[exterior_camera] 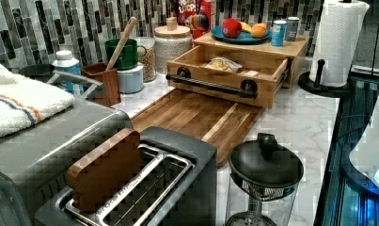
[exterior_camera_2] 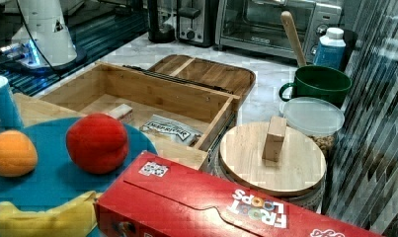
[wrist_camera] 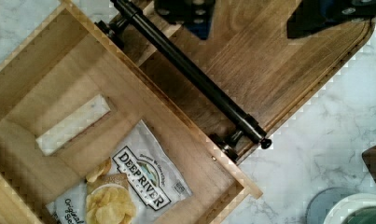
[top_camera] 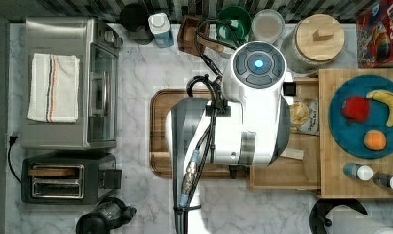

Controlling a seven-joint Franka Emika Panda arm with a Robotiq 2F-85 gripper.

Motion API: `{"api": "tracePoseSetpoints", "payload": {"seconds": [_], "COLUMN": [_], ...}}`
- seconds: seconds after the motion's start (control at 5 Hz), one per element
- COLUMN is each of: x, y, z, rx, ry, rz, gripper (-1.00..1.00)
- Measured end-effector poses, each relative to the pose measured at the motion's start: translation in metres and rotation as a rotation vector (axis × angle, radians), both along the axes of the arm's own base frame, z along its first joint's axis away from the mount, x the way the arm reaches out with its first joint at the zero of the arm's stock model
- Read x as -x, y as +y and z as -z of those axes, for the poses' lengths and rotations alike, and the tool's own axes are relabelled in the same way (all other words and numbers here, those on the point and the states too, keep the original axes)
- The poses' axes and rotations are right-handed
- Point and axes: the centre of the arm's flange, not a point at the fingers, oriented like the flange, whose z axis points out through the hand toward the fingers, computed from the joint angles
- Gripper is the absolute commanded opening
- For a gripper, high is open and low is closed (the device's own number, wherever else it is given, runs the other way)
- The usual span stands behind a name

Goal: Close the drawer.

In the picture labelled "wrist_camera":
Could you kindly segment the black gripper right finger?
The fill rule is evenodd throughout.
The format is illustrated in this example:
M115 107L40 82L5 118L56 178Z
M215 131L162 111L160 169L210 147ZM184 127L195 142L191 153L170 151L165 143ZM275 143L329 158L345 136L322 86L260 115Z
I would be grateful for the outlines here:
M286 22L286 35L303 38L348 21L375 17L376 0L301 0Z

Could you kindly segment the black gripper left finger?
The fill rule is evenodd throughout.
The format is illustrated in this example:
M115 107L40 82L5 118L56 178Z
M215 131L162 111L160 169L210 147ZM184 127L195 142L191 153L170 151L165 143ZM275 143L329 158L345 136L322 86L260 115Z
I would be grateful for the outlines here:
M170 24L181 24L200 40L210 34L216 0L154 0L155 11Z

